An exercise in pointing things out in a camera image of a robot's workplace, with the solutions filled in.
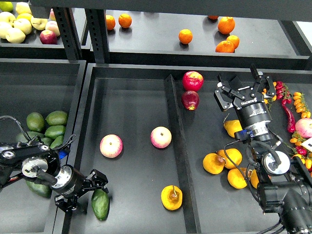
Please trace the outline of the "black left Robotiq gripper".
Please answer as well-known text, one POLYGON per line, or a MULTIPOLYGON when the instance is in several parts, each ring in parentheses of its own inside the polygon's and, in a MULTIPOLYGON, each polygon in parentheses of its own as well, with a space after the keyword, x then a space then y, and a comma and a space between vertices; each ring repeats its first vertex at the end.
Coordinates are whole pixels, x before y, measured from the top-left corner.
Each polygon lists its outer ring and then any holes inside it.
POLYGON ((101 189, 108 193, 108 179, 102 172, 93 169, 89 176, 85 177, 71 165, 61 166, 55 176, 56 183, 50 188, 58 193, 54 197, 55 205, 64 212, 71 212, 78 208, 78 198, 86 192, 101 189))

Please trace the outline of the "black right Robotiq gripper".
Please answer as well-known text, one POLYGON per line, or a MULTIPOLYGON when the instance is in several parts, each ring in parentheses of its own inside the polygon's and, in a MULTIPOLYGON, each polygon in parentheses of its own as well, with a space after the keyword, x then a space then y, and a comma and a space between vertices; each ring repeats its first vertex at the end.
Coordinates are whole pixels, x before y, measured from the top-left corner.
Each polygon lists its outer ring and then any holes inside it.
POLYGON ((273 98, 276 91, 270 76, 259 72, 254 64, 251 64, 250 71, 255 79, 253 87, 247 86, 238 91, 227 87, 222 81, 221 74, 218 74, 214 98, 222 112, 230 108, 235 109, 242 129, 252 132, 254 140, 269 141, 273 139, 268 130, 272 117, 264 103, 264 97, 273 98), (267 91, 264 97, 260 88, 267 91))

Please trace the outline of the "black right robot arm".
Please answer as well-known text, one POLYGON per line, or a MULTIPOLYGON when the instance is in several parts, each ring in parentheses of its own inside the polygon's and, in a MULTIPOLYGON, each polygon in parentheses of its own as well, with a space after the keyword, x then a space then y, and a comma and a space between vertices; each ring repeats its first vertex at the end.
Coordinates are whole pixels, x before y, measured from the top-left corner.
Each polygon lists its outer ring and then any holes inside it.
POLYGON ((249 165, 255 168, 259 180, 257 188, 251 189, 253 197, 264 213, 279 216, 281 228, 267 231, 310 234, 312 178, 299 158, 277 150, 283 139, 269 128, 272 117, 264 101, 276 94, 273 80, 254 65, 250 70, 254 78, 251 86, 243 86, 239 77, 225 84, 218 74, 214 98, 221 111, 235 109, 242 127, 235 132, 235 140, 247 145, 249 165))

